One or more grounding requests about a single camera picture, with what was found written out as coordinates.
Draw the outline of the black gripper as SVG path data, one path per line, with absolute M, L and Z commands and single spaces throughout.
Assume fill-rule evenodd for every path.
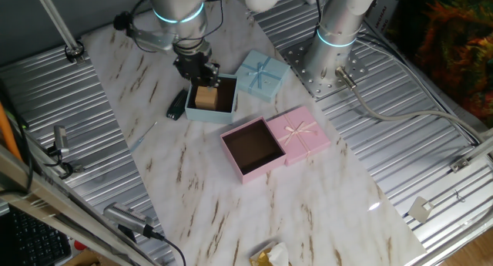
M 210 61 L 212 49 L 208 42 L 198 42 L 189 47 L 174 44 L 173 51 L 176 53 L 173 65 L 193 86 L 208 85 L 211 88 L 219 86 L 220 65 Z

